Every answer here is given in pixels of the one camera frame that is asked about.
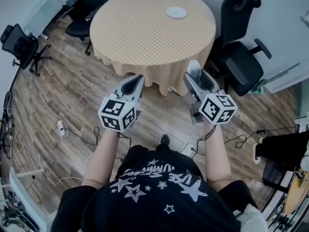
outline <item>star print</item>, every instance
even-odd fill
[[[156,163],[157,161],[158,161],[158,160],[153,159],[152,161],[149,161],[149,162],[148,162],[148,165],[147,165],[147,166],[149,166],[149,165],[155,165],[155,163]]]
[[[183,191],[181,191],[180,193],[189,194],[194,202],[197,201],[199,196],[203,196],[203,197],[208,196],[206,193],[198,190],[199,186],[201,185],[201,180],[196,181],[191,187],[187,187],[182,183],[178,183],[178,185],[183,188]]]
[[[126,195],[125,198],[127,197],[132,197],[132,199],[135,201],[135,203],[137,203],[137,201],[139,200],[139,196],[141,195],[146,195],[146,193],[142,192],[140,190],[140,185],[137,185],[136,187],[132,188],[132,187],[126,187],[126,189],[129,191]]]
[[[161,188],[161,190],[163,190],[163,188],[167,187],[167,184],[165,181],[164,182],[160,181],[160,184],[158,185],[158,187]]]
[[[122,179],[118,179],[118,182],[111,185],[110,187],[118,187],[118,192],[121,191],[121,189],[125,186],[125,185],[130,185],[131,182],[128,182],[129,179],[126,180],[122,180]]]
[[[170,214],[171,212],[174,212],[174,206],[173,205],[166,205],[166,208],[164,209],[164,211],[166,211],[168,214]]]

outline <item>foot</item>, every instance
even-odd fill
[[[259,164],[261,162],[261,157],[257,156],[256,151],[255,151],[257,145],[258,144],[253,145],[253,161],[254,161],[255,164]]]
[[[169,145],[169,136],[164,134],[160,139],[160,144]]]

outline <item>black t-shirt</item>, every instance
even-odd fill
[[[135,146],[109,185],[63,193],[51,231],[238,232],[233,210],[249,203],[256,206],[244,182],[217,193],[190,158]]]

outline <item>beige checkered tablecloth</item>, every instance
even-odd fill
[[[168,7],[187,11],[183,19],[166,14]],[[183,74],[190,60],[204,66],[215,37],[215,20],[202,0],[109,0],[90,28],[95,56],[112,64],[117,74],[142,74],[145,85],[159,84],[167,95],[188,90]]]

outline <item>wooden floor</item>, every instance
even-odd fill
[[[75,176],[82,178],[95,147],[89,146],[78,137],[69,133],[60,137],[57,127],[59,120],[44,104],[38,86],[48,106],[65,120],[69,129],[94,142],[93,128],[99,126],[97,111],[103,97],[108,96],[117,83],[125,76],[118,76],[112,66],[105,66],[92,54],[83,53],[86,42],[64,33],[68,19],[59,20],[47,31],[48,43],[52,45],[46,53],[52,60],[43,60],[40,65],[41,76],[34,77],[28,71],[21,71],[13,89],[13,115],[15,117],[15,136],[12,143],[12,157],[16,172],[34,170],[39,164],[46,169],[49,178],[58,182],[60,178]],[[270,94],[246,95],[238,97],[234,91],[230,94],[239,110],[232,121],[223,126],[225,140],[238,135],[250,135],[259,129],[276,129],[292,126],[295,116],[295,92],[292,88]],[[157,85],[145,87],[141,100],[140,118],[126,135],[132,138],[132,145],[141,144],[154,149],[162,134],[167,133],[173,150],[182,151],[187,143],[196,145],[203,135],[201,125],[193,126],[189,116],[189,106],[193,99],[186,95],[180,97],[172,92],[164,97]],[[268,135],[293,132],[281,130]],[[252,145],[258,135],[250,138],[242,148],[235,149],[235,143],[226,144],[231,161],[233,179],[244,180],[260,208],[263,208],[272,194],[272,189],[262,185],[262,173],[265,162],[255,165],[252,160]],[[17,155],[22,144],[29,148],[32,163],[26,148]],[[117,156],[123,158],[128,149],[128,140],[121,139]],[[204,168],[204,159],[197,155],[195,161]],[[1,157],[2,174],[7,174],[9,165],[5,155]],[[115,160],[116,172],[121,162]],[[25,179],[28,188],[32,178]],[[59,205],[62,192],[78,186],[80,180],[66,179],[55,186],[44,175],[37,177],[28,190],[33,200],[49,213]]]

